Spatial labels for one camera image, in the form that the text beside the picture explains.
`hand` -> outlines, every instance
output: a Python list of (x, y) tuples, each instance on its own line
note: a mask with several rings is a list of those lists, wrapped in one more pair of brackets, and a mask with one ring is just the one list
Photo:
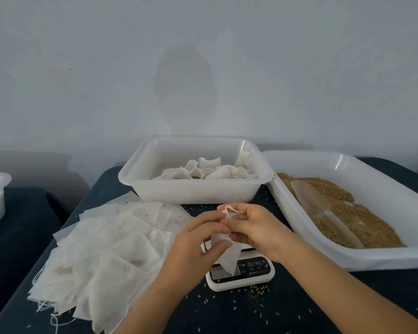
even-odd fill
[(295, 236), (284, 224), (273, 216), (265, 207), (260, 205), (234, 202), (220, 205), (217, 210), (223, 211), (226, 205), (243, 215), (236, 215), (232, 219), (221, 219), (220, 223), (229, 227), (233, 232), (230, 237), (238, 243), (248, 244), (275, 262), (280, 262), (282, 244)]
[(218, 258), (231, 247), (230, 241), (220, 241), (206, 253), (201, 244), (212, 233), (230, 234), (226, 225), (218, 223), (226, 215), (219, 211), (201, 213), (192, 219), (175, 237), (172, 248), (156, 278), (156, 284), (183, 298), (203, 279)]

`plastic scoop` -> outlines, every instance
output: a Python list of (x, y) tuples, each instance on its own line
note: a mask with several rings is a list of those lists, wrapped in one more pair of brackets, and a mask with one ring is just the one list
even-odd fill
[(364, 248), (357, 236), (331, 212), (331, 205), (325, 196), (310, 184), (300, 180), (292, 181), (291, 186), (297, 200), (310, 218), (322, 218), (345, 246)]

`person's right hand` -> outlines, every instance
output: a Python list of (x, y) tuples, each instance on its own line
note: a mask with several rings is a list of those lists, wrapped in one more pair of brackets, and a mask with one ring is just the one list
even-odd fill
[(284, 242), (295, 236), (289, 228), (273, 216), (265, 207), (244, 202), (233, 202), (217, 207), (223, 211), (229, 205), (243, 215), (235, 215), (232, 219), (221, 219), (220, 223), (233, 232), (230, 237), (238, 243), (248, 244), (275, 262), (280, 262), (279, 254)]

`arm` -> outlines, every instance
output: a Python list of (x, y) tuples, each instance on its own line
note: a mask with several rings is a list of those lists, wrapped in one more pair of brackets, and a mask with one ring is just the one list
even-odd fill
[(244, 203), (230, 205), (245, 213), (221, 220), (236, 232), (232, 239), (281, 263), (342, 333), (418, 333), (416, 318), (304, 242), (267, 209)]
[(226, 233), (218, 223), (226, 215), (218, 211), (200, 214), (176, 236), (155, 281), (128, 312), (114, 334), (162, 333), (181, 299), (203, 279), (232, 244), (220, 241), (203, 253), (201, 244), (212, 233)]

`table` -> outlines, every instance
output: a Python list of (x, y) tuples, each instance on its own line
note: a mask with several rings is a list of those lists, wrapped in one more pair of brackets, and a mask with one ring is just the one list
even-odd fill
[[(418, 174), (380, 158), (363, 158), (362, 161), (387, 172), (411, 189), (418, 189)], [(118, 181), (120, 169), (121, 167), (114, 167), (102, 174), (65, 226), (77, 222), (78, 215), (84, 210), (102, 205), (131, 189)], [(261, 186), (252, 202), (263, 205), (288, 226), (265, 185)], [(196, 216), (203, 211), (214, 209), (215, 205), (184, 207), (192, 216)], [(49, 322), (50, 311), (36, 313), (36, 304), (26, 300), (31, 280), (42, 268), (54, 247), (55, 242), (52, 241), (1, 312), (0, 334), (54, 334), (55, 328), (51, 327)], [(198, 333), (199, 330), (199, 333), (220, 334), (339, 333), (283, 266), (275, 264), (275, 270), (274, 279), (263, 285), (265, 293), (259, 297), (251, 293), (249, 288), (215, 293), (206, 286), (206, 279), (203, 279), (189, 297), (184, 298), (179, 304), (167, 324), (165, 333)], [(418, 269), (357, 272), (353, 275), (418, 318)], [(71, 314), (68, 313), (59, 317), (59, 323), (70, 320)], [(91, 323), (77, 319), (66, 326), (60, 326), (58, 333), (91, 334)]]
[(68, 215), (49, 192), (28, 187), (4, 189), (0, 219), (0, 311), (34, 266)]

